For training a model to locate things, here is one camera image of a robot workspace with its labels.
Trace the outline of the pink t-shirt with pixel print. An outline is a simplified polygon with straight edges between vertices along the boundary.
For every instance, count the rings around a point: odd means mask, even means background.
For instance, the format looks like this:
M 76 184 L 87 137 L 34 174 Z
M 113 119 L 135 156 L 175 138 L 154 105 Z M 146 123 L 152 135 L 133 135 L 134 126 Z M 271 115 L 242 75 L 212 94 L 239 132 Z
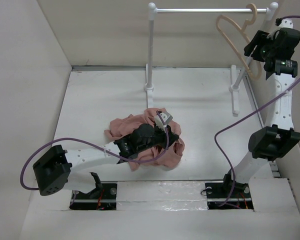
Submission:
M 150 124 L 154 126 L 155 115 L 157 111 L 165 112 L 165 108 L 147 108 L 143 114 L 132 115 L 130 114 L 126 118 L 116 118 L 109 123 L 109 128 L 104 131 L 106 138 L 113 142 L 128 134 L 131 134 L 133 130 L 137 129 L 141 124 Z M 170 169 L 174 169 L 180 163 L 185 150 L 185 143 L 180 138 L 174 142 L 166 151 L 166 153 L 159 159 L 151 162 L 136 163 L 130 162 L 129 166 L 132 171 L 138 170 L 141 165 L 144 166 L 163 166 Z M 152 147 L 146 151 L 138 154 L 137 161 L 146 161 L 157 157 L 163 153 L 164 149 L 160 146 Z

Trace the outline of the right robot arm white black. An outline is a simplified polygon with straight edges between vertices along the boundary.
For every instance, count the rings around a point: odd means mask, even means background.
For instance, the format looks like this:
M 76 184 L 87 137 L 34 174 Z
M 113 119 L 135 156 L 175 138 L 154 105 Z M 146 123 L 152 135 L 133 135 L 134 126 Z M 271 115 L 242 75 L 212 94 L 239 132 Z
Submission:
M 247 154 L 224 176 L 221 191 L 227 197 L 244 191 L 263 165 L 283 158 L 300 141 L 292 121 L 291 89 L 298 75 L 298 63 L 291 57 L 299 42 L 299 30 L 281 27 L 273 33 L 259 30 L 244 48 L 245 56 L 264 63 L 272 102 L 265 126 L 250 136 Z

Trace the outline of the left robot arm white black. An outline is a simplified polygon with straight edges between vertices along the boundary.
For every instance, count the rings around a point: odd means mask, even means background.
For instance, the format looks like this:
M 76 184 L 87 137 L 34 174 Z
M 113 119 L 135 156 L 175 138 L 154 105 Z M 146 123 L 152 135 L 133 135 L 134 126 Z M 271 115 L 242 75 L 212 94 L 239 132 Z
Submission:
M 160 155 L 164 156 L 177 140 L 179 135 L 169 125 L 160 128 L 143 123 L 132 133 L 101 147 L 90 144 L 86 149 L 65 150 L 55 145 L 32 166 L 39 193 L 50 196 L 65 189 L 97 198 L 102 191 L 97 166 L 135 162 L 153 147 L 161 147 Z

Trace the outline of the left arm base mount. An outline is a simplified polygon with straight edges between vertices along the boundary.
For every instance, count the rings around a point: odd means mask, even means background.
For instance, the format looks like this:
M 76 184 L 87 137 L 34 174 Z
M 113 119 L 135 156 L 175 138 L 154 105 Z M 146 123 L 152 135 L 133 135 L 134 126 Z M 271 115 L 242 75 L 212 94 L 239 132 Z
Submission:
M 83 193 L 72 193 L 69 208 L 77 211 L 115 211 L 117 209 L 118 183 L 115 181 L 101 181 L 97 173 L 91 173 L 94 188 Z

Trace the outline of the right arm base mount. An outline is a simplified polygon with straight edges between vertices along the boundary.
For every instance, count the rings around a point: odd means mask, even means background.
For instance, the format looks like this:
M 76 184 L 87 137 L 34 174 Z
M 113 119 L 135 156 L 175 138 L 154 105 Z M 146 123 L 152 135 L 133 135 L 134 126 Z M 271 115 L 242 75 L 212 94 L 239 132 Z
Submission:
M 253 210 L 253 201 L 247 183 L 237 183 L 230 173 L 223 180 L 208 181 L 200 194 L 206 197 L 209 210 Z

